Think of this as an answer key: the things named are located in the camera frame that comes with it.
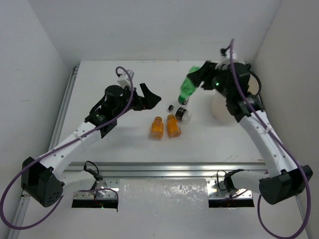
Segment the green plastic bottle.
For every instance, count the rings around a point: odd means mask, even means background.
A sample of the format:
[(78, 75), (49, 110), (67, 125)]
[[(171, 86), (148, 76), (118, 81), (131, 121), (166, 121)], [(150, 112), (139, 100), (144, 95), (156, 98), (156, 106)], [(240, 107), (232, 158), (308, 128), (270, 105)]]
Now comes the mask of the green plastic bottle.
[[(192, 72), (198, 70), (200, 67), (199, 66), (192, 66), (188, 72), (188, 74), (191, 74)], [(195, 92), (196, 86), (194, 86), (191, 82), (191, 80), (188, 78), (188, 74), (185, 77), (181, 87), (180, 87), (180, 92), (178, 96), (178, 102), (179, 104), (186, 100), (189, 99), (190, 96)]]

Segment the orange juice bottle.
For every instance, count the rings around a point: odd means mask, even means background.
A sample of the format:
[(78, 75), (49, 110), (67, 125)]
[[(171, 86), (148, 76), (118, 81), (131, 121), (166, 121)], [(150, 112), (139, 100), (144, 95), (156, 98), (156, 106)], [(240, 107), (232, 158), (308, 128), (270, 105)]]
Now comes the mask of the orange juice bottle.
[(150, 138), (160, 140), (163, 137), (163, 122), (161, 117), (155, 117), (150, 131)]
[(167, 116), (166, 128), (170, 138), (179, 137), (181, 135), (181, 129), (178, 126), (177, 119), (172, 114)]

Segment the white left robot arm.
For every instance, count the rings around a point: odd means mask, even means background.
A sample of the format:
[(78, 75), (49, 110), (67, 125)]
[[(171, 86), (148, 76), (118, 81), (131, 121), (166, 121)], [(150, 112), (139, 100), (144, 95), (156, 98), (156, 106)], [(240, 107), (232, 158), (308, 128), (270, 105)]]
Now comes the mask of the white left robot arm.
[(151, 110), (161, 101), (146, 84), (141, 83), (140, 88), (142, 96), (135, 88), (108, 86), (102, 99), (73, 133), (40, 160), (29, 157), (23, 162), (22, 189), (46, 208), (67, 193), (100, 186), (103, 177), (87, 167), (68, 177), (62, 173), (84, 150), (104, 138), (117, 125), (118, 117), (129, 110)]

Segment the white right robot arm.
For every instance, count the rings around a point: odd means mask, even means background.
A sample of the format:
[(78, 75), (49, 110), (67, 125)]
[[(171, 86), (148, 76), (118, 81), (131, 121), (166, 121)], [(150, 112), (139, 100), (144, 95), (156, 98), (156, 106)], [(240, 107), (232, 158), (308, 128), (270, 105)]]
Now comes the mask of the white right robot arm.
[(224, 176), (222, 188), (228, 192), (248, 189), (260, 194), (271, 205), (303, 191), (309, 193), (313, 171), (308, 165), (300, 166), (284, 150), (261, 101), (249, 91), (250, 71), (247, 66), (238, 62), (225, 69), (216, 66), (206, 61), (187, 77), (195, 88), (216, 90), (226, 98), (229, 113), (249, 134), (268, 171), (267, 174), (244, 169), (228, 172)]

